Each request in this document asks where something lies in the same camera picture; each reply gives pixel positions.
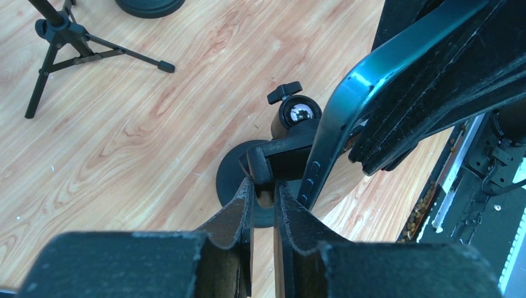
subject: tripod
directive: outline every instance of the tripod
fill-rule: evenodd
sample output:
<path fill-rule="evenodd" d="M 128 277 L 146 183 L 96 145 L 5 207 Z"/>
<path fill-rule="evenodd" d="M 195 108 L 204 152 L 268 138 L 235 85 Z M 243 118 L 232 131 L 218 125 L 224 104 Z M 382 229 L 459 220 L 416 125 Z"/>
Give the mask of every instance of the tripod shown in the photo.
<path fill-rule="evenodd" d="M 29 2 L 46 18 L 46 20 L 38 20 L 36 22 L 35 30 L 39 37 L 49 42 L 50 46 L 42 68 L 39 71 L 37 84 L 33 90 L 29 106 L 25 112 L 25 118 L 27 119 L 33 119 L 33 117 L 35 117 L 38 103 L 40 102 L 49 74 L 73 65 L 80 65 L 113 56 L 129 55 L 133 58 L 156 65 L 157 68 L 167 73 L 173 73 L 176 70 L 176 67 L 168 62 L 154 60 L 89 34 L 83 26 L 77 24 L 71 12 L 71 6 L 76 4 L 76 0 L 65 0 L 60 12 L 56 11 L 47 0 L 29 0 Z M 95 53 L 89 48 L 87 44 L 88 41 L 111 48 L 111 50 Z M 55 63 L 58 50 L 67 43 L 72 45 L 75 50 L 79 52 L 80 56 Z"/>

